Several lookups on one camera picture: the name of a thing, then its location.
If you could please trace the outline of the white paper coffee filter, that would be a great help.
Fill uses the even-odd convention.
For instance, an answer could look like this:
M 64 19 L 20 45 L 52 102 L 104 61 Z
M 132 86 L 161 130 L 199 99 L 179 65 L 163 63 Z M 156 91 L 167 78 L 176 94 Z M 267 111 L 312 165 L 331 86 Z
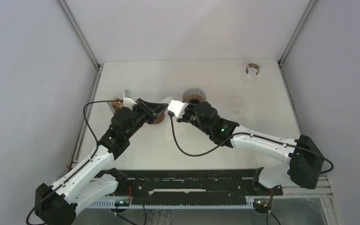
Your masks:
M 165 104 L 165 107 L 167 108 L 172 100 L 177 100 L 175 97 L 166 97 L 163 100 L 160 101 L 160 103 Z
M 170 118 L 164 119 L 164 125 L 165 125 L 165 138 L 166 140 L 170 141 L 173 139 L 173 132 L 172 132 L 172 125 Z M 173 127 L 174 127 L 174 133 L 176 136 L 178 136 L 181 132 L 185 130 L 185 127 L 183 124 L 178 123 L 177 121 L 173 121 Z

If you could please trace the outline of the grey ribbed glass dripper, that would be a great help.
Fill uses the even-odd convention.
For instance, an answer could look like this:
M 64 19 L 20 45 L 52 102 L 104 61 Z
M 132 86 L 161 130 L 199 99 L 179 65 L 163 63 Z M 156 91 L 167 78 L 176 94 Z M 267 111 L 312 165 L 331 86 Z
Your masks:
M 183 102 L 190 104 L 199 104 L 206 101 L 206 93 L 199 88 L 190 88 L 187 89 L 182 96 Z

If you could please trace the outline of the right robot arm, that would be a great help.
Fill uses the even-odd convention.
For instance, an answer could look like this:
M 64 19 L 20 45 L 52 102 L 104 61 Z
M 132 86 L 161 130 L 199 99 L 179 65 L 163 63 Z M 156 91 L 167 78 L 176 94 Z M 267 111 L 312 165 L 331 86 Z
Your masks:
M 256 179 L 252 182 L 256 194 L 264 195 L 278 185 L 295 184 L 306 189 L 317 187 L 325 157 L 309 136 L 300 135 L 292 139 L 253 131 L 220 117 L 208 102 L 191 104 L 172 100 L 168 111 L 177 122 L 189 123 L 205 133 L 218 147 L 254 150 L 278 160 L 279 165 L 263 167 L 256 172 Z

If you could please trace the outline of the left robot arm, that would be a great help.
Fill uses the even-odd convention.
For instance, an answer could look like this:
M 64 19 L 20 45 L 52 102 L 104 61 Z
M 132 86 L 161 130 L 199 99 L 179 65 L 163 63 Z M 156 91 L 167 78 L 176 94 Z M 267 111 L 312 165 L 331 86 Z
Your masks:
M 105 173 L 95 176 L 113 163 L 129 147 L 130 138 L 144 125 L 155 123 L 168 103 L 151 103 L 124 98 L 115 109 L 107 131 L 96 139 L 96 147 L 62 178 L 51 185 L 41 184 L 31 210 L 45 225 L 70 225 L 91 204 L 105 195 L 123 195 L 128 183 Z

